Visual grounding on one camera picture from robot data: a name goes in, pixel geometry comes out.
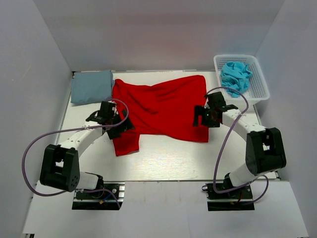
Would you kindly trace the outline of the red t shirt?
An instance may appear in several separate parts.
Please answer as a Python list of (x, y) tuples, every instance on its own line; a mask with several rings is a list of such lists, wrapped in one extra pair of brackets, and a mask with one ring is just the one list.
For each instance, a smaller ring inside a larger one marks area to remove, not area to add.
[(193, 126), (194, 107), (205, 104), (206, 92), (206, 80), (202, 75), (178, 78), (153, 86), (132, 85), (116, 79), (112, 95), (120, 100), (118, 110), (129, 110), (134, 129), (123, 132), (113, 140), (115, 154), (124, 156), (138, 151), (142, 134), (207, 143), (208, 128)]

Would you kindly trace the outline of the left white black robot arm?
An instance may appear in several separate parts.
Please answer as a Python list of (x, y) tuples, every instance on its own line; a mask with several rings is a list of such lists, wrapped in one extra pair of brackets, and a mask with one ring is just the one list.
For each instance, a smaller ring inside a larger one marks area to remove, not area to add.
[(45, 148), (40, 183), (68, 192), (86, 190), (94, 198), (101, 197), (105, 191), (102, 177), (80, 171), (79, 159), (105, 133), (114, 139), (133, 127), (123, 101), (113, 98), (103, 101), (100, 109), (91, 113), (80, 128), (72, 130), (72, 136)]

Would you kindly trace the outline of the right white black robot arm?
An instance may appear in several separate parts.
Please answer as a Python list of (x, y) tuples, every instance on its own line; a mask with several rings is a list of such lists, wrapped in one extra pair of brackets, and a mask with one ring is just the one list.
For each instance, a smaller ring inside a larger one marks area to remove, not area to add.
[(286, 166), (286, 155), (279, 129), (266, 128), (244, 119), (247, 109), (240, 111), (235, 105), (228, 105), (218, 87), (208, 91), (205, 98), (206, 106), (194, 107), (193, 125), (202, 124), (208, 128), (225, 125), (229, 128), (220, 148), (214, 172), (218, 170), (220, 158), (231, 132), (236, 132), (246, 142), (244, 164), (225, 176), (222, 189), (218, 190), (216, 183), (213, 182), (215, 193), (225, 193), (228, 197), (234, 198), (241, 193), (242, 188), (257, 178)]

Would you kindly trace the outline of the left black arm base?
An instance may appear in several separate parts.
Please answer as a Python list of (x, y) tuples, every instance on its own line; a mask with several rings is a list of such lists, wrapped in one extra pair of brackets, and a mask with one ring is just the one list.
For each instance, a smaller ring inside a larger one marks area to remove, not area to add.
[[(122, 206), (125, 192), (125, 182), (104, 182), (100, 188), (108, 189)], [(75, 192), (72, 210), (118, 211), (116, 200), (108, 191), (94, 193)]]

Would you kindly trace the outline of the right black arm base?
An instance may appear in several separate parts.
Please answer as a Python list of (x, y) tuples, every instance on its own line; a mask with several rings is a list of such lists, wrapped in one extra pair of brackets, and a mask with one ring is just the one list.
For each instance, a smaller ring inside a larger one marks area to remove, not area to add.
[(202, 186), (207, 194), (208, 211), (253, 211), (253, 194), (250, 186), (240, 188), (230, 193), (216, 193), (212, 183)]

